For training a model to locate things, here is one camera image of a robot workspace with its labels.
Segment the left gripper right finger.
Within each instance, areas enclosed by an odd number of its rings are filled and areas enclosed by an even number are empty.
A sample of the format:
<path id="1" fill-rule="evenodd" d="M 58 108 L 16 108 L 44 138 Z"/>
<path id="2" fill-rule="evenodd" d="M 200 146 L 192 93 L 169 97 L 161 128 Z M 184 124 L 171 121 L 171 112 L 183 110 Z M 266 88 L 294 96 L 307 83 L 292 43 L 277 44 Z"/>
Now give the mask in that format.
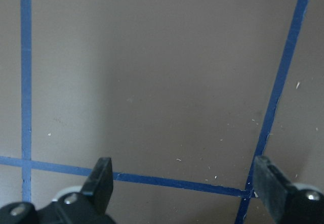
<path id="1" fill-rule="evenodd" d="M 253 189 L 274 220 L 282 220 L 297 187 L 268 157 L 254 159 Z"/>

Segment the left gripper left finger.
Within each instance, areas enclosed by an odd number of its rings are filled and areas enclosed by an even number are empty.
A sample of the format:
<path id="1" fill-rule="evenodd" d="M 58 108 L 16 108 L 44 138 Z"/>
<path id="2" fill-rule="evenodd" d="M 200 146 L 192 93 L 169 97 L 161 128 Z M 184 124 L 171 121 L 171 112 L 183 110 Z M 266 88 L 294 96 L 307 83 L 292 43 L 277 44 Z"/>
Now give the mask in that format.
<path id="1" fill-rule="evenodd" d="M 84 182 L 80 192 L 99 214 L 105 214 L 113 192 L 113 171 L 110 157 L 101 157 Z"/>

